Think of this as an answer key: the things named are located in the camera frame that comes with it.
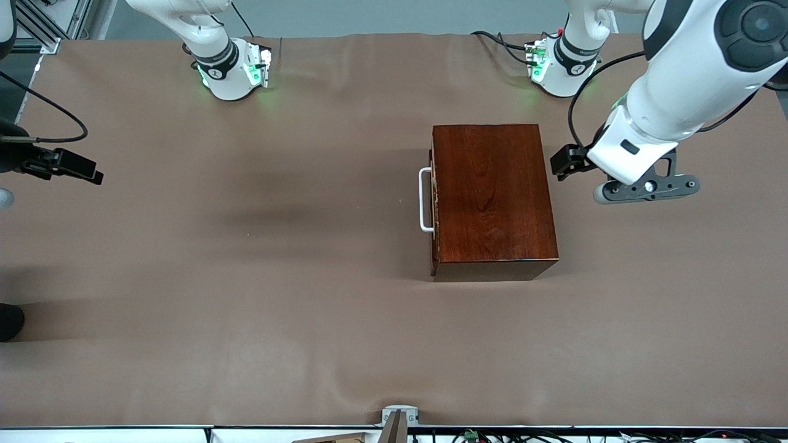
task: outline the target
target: black cable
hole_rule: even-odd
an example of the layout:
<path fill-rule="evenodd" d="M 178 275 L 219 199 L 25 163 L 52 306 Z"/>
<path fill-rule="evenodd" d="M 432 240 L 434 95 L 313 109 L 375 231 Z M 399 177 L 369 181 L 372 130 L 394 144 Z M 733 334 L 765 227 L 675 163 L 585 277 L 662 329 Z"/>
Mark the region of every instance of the black cable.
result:
<path fill-rule="evenodd" d="M 484 37 L 487 37 L 488 39 L 491 39 L 493 42 L 498 43 L 499 45 L 510 47 L 511 49 L 526 50 L 525 45 L 528 44 L 528 43 L 533 43 L 533 42 L 525 42 L 521 46 L 520 45 L 515 45 L 514 43 L 509 43 L 509 42 L 505 41 L 503 36 L 501 36 L 501 38 L 499 39 L 498 37 L 494 36 L 493 34 L 490 34 L 489 32 L 485 32 L 485 31 L 476 31 L 476 32 L 471 32 L 470 34 L 471 35 L 483 35 Z"/>
<path fill-rule="evenodd" d="M 774 87 L 771 86 L 770 84 L 765 84 L 764 87 L 767 89 L 771 89 L 772 91 L 775 92 L 788 92 L 788 87 Z"/>
<path fill-rule="evenodd" d="M 716 129 L 716 128 L 722 126 L 726 121 L 730 120 L 731 117 L 736 115 L 736 113 L 738 113 L 738 111 L 744 109 L 744 107 L 747 106 L 747 103 L 749 103 L 753 99 L 753 97 L 755 97 L 755 94 L 757 94 L 757 93 L 758 93 L 758 90 L 756 89 L 755 92 L 753 92 L 749 97 L 744 99 L 744 102 L 739 103 L 739 106 L 736 106 L 734 108 L 734 110 L 732 110 L 731 112 L 728 113 L 728 115 L 726 115 L 725 117 L 720 118 L 714 124 L 706 126 L 705 128 L 700 128 L 697 131 L 698 132 L 708 132 L 708 131 L 711 131 L 712 129 Z"/>
<path fill-rule="evenodd" d="M 574 97 L 572 97 L 572 101 L 569 103 L 569 113 L 568 113 L 568 117 L 569 117 L 569 132 L 572 133 L 572 138 L 574 139 L 574 143 L 576 145 L 578 145 L 578 147 L 584 147 L 584 146 L 583 146 L 583 143 L 580 142 L 580 137 L 578 137 L 577 131 L 574 130 L 574 120 L 572 118 L 572 114 L 574 112 L 574 104 L 578 102 L 578 97 L 580 97 L 580 94 L 583 92 L 583 89 L 585 89 L 585 87 L 588 86 L 588 83 L 590 83 L 591 80 L 593 80 L 593 78 L 595 76 L 599 75 L 599 73 L 603 72 L 605 69 L 610 68 L 613 65 L 618 65 L 619 63 L 622 63 L 624 61 L 632 60 L 633 58 L 641 57 L 644 54 L 645 54 L 645 52 L 640 51 L 640 52 L 635 52 L 633 54 L 625 55 L 623 57 L 616 58 L 615 60 L 611 60 L 608 63 L 605 63 L 604 65 L 602 65 L 596 71 L 594 71 L 589 76 L 589 78 L 585 79 L 585 81 L 583 81 L 583 83 L 580 85 L 580 88 L 578 89 L 578 92 L 574 95 Z"/>
<path fill-rule="evenodd" d="M 500 32 L 498 32 L 498 38 L 500 39 L 500 41 L 504 42 L 504 36 L 501 35 Z M 511 55 L 512 58 L 514 58 L 515 60 L 519 61 L 520 63 L 523 63 L 524 65 L 528 65 L 528 66 L 536 66 L 537 65 L 537 63 L 535 61 L 523 60 L 520 57 L 516 56 L 514 52 L 511 52 L 511 49 L 509 49 L 509 46 L 506 45 L 506 44 L 504 44 L 504 49 L 506 50 L 506 52 L 509 53 L 509 55 Z"/>
<path fill-rule="evenodd" d="M 252 32 L 252 31 L 251 31 L 251 28 L 249 28 L 249 24 L 246 22 L 246 20 L 244 20 L 244 18 L 243 18 L 243 16 L 241 15 L 241 13 L 240 13 L 240 12 L 238 12 L 238 8 L 236 8 L 236 4 L 235 4 L 235 3 L 232 3 L 232 8 L 233 8 L 233 9 L 236 11 L 236 14 L 238 14 L 238 18 L 240 18 L 240 19 L 241 19 L 241 21 L 243 21 L 243 26 L 246 26 L 246 27 L 247 27 L 247 31 L 249 31 L 249 35 L 250 35 L 251 37 L 255 37 L 255 34 L 254 34 L 254 32 Z"/>
<path fill-rule="evenodd" d="M 18 87 L 21 87 L 25 91 L 35 95 L 39 99 L 42 99 L 44 102 L 49 103 L 55 109 L 59 110 L 60 112 L 64 113 L 65 115 L 69 116 L 69 118 L 74 120 L 80 126 L 80 128 L 82 129 L 82 134 L 80 134 L 80 135 L 78 135 L 76 137 L 67 137 L 67 138 L 64 138 L 64 139 L 46 139 L 46 138 L 41 138 L 41 137 L 32 137 L 33 139 L 35 139 L 35 141 L 33 143 L 71 143 L 71 142 L 76 142 L 76 141 L 82 140 L 85 137 L 87 137 L 87 126 L 85 126 L 85 124 L 79 118 L 77 118 L 76 115 L 71 114 L 63 106 L 58 105 L 57 103 L 53 102 L 52 100 L 49 100 L 47 97 L 44 97 L 43 95 L 39 94 L 38 92 L 33 91 L 31 88 L 29 88 L 29 87 L 23 85 L 22 83 L 19 83 L 18 81 L 14 80 L 13 78 L 8 76 L 8 74 L 4 73 L 3 71 L 0 71 L 0 76 L 2 78 L 4 78 L 4 79 L 8 80 L 9 82 L 17 85 Z"/>

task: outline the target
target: brown table surface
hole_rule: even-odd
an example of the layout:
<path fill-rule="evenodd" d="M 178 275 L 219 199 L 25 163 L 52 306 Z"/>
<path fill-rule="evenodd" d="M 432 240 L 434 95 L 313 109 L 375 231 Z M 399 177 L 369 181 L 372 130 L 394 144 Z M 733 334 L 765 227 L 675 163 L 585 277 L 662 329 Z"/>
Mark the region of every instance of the brown table surface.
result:
<path fill-rule="evenodd" d="M 371 423 L 391 403 L 424 423 L 786 424 L 774 94 L 682 144 L 694 197 L 601 206 L 601 173 L 551 178 L 558 264 L 436 284 L 416 179 L 433 125 L 538 123 L 547 159 L 568 101 L 473 36 L 287 39 L 274 60 L 270 89 L 221 102 L 176 40 L 45 58 L 35 88 L 85 121 L 69 148 L 106 179 L 2 176 L 2 301 L 28 315 L 0 345 L 2 425 Z M 583 95 L 585 140 L 644 69 Z M 20 124 L 77 131 L 34 99 Z"/>

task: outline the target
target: box handle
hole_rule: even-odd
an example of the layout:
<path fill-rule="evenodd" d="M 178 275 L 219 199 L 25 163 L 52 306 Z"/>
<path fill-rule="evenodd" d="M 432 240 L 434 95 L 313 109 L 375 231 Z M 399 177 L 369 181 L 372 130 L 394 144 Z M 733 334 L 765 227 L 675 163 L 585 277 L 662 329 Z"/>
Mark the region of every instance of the box handle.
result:
<path fill-rule="evenodd" d="M 424 173 L 432 173 L 433 169 L 429 166 L 426 168 L 421 168 L 418 171 L 418 223 L 422 227 L 422 231 L 425 233 L 434 233 L 435 228 L 433 226 L 427 226 L 424 224 L 424 180 L 422 180 L 422 175 Z"/>

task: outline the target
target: brown wooden box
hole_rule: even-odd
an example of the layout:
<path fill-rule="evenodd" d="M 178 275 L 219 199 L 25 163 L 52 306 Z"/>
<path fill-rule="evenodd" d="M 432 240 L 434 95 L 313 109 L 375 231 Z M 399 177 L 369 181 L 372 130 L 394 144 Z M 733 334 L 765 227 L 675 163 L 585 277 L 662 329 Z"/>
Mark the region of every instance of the brown wooden box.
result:
<path fill-rule="evenodd" d="M 436 281 L 531 280 L 558 261 L 538 125 L 433 128 Z"/>

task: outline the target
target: gray wall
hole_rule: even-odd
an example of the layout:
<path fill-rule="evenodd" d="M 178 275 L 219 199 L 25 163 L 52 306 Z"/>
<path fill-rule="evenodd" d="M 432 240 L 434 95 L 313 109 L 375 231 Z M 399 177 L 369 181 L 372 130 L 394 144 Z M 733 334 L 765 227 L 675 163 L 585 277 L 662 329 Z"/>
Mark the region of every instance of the gray wall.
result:
<path fill-rule="evenodd" d="M 267 37 L 337 37 L 421 32 L 516 34 L 555 31 L 567 6 L 559 0 L 236 0 L 256 34 Z M 231 35 L 246 35 L 232 9 L 218 15 Z M 639 32 L 642 18 L 621 14 L 621 32 Z M 107 39 L 171 39 L 172 32 L 118 0 Z"/>

